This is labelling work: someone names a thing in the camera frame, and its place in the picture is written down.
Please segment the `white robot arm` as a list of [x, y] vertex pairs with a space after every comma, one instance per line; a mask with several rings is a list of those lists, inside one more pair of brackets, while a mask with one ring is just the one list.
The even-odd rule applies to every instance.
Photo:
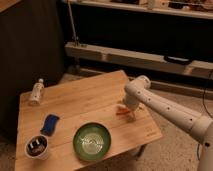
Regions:
[[150, 79], [141, 75], [124, 86], [122, 102], [135, 111], [143, 103], [202, 145], [197, 171], [213, 171], [213, 119], [188, 107], [152, 93]]

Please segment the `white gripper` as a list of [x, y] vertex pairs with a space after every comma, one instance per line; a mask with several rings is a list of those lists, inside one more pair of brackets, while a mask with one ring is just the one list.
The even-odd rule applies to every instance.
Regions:
[[126, 94], [123, 98], [123, 103], [126, 105], [117, 105], [117, 112], [128, 112], [129, 109], [131, 111], [128, 112], [132, 121], [136, 120], [135, 111], [139, 107], [139, 101], [128, 94]]

